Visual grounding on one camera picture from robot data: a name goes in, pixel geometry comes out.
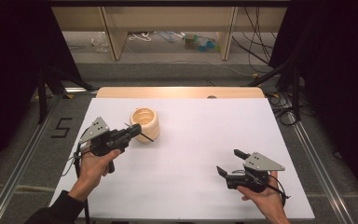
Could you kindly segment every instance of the human hand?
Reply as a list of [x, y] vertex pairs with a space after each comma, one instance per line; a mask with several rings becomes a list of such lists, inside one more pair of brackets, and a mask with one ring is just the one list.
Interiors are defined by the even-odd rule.
[[[278, 178], [278, 172], [271, 171], [271, 175]], [[275, 178], [269, 179], [269, 184], [278, 188], [278, 182]], [[282, 199], [280, 194], [273, 190], [266, 188], [261, 193], [256, 193], [244, 186], [238, 186], [237, 190], [243, 194], [242, 199], [244, 201], [252, 200], [261, 213], [274, 224], [286, 224], [290, 223], [283, 210]]]
[[68, 195], [85, 202], [90, 193], [100, 184], [101, 177], [107, 175], [109, 162], [118, 157], [120, 153], [119, 149], [115, 149], [98, 157], [85, 149], [81, 156], [80, 176]]

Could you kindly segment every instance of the metal rail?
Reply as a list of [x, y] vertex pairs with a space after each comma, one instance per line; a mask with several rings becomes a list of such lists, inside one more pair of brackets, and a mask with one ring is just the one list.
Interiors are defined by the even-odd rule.
[[46, 127], [48, 126], [49, 119], [51, 118], [51, 115], [60, 100], [61, 100], [60, 95], [53, 96], [53, 98], [51, 99], [46, 118], [43, 120], [41, 124], [37, 125], [36, 130], [34, 131], [34, 134], [31, 137], [30, 142], [28, 143], [28, 146], [22, 152], [22, 155], [16, 167], [14, 168], [13, 172], [11, 173], [10, 178], [8, 179], [2, 191], [0, 192], [0, 219], [4, 214], [14, 194], [14, 191], [16, 190], [16, 187], [19, 185], [20, 180], [23, 174], [25, 173], [27, 166], [34, 155], [37, 146], [39, 145], [43, 133], [45, 132]]
[[[292, 106], [292, 103], [286, 94], [284, 95], [283, 99], [288, 104], [288, 106]], [[292, 122], [294, 122], [296, 119], [293, 114], [291, 114], [289, 118]], [[327, 199], [330, 202], [334, 212], [336, 213], [339, 223], [354, 223], [347, 205], [339, 194], [335, 184], [333, 183], [333, 180], [330, 178], [330, 175], [327, 173], [324, 164], [322, 163], [318, 152], [313, 147], [313, 144], [310, 141], [301, 121], [297, 122], [294, 127], [298, 139], [300, 140], [301, 145], [307, 154], [310, 164], [312, 165], [312, 168], [317, 175], [322, 188], [324, 189], [324, 193], [327, 196]]]

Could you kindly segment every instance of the wrist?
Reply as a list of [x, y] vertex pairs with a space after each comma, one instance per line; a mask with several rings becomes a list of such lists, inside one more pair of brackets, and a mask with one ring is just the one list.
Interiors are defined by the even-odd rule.
[[77, 180], [72, 189], [68, 192], [68, 195], [83, 203], [89, 197], [92, 190], [93, 188], [88, 187], [87, 183]]
[[290, 224], [289, 220], [287, 219], [287, 217], [285, 215], [275, 216], [275, 217], [267, 217], [267, 219], [272, 224]]

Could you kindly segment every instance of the tripod leg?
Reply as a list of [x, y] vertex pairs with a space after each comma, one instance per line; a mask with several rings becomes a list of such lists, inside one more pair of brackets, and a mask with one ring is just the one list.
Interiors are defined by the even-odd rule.
[[82, 87], [88, 91], [97, 91], [99, 88], [94, 88], [91, 85], [89, 85], [88, 83], [78, 79], [78, 78], [74, 78], [72, 76], [69, 76], [68, 74], [64, 73], [61, 69], [56, 68], [56, 67], [49, 67], [48, 68], [49, 71], [51, 71], [54, 75], [56, 75], [58, 80], [61, 79], [67, 79], [73, 83], [75, 83], [77, 86]]
[[257, 80], [253, 81], [251, 84], [249, 84], [249, 86], [255, 87], [255, 86], [260, 85], [261, 83], [269, 80], [270, 78], [275, 77], [276, 75], [280, 74], [285, 69], [285, 67], [286, 67], [286, 63], [279, 65], [278, 67], [274, 68], [274, 70], [266, 73], [261, 78], [258, 78]]
[[37, 92], [39, 95], [39, 124], [43, 122], [46, 114], [48, 113], [48, 101], [45, 89], [45, 72], [46, 71], [44, 69], [41, 69], [37, 80]]
[[293, 99], [292, 99], [292, 108], [293, 113], [296, 116], [296, 121], [300, 121], [299, 113], [299, 98], [300, 98], [300, 74], [297, 68], [294, 69], [293, 73]]

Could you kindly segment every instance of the silver metal plate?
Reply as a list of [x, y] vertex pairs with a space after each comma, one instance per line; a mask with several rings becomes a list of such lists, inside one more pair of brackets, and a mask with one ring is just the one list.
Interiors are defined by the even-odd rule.
[[284, 166], [270, 160], [258, 152], [254, 152], [245, 160], [243, 166], [257, 171], [283, 171]]
[[106, 122], [101, 117], [98, 117], [92, 122], [91, 126], [89, 126], [83, 136], [81, 136], [79, 143], [83, 144], [106, 132], [109, 132], [109, 126], [107, 126]]

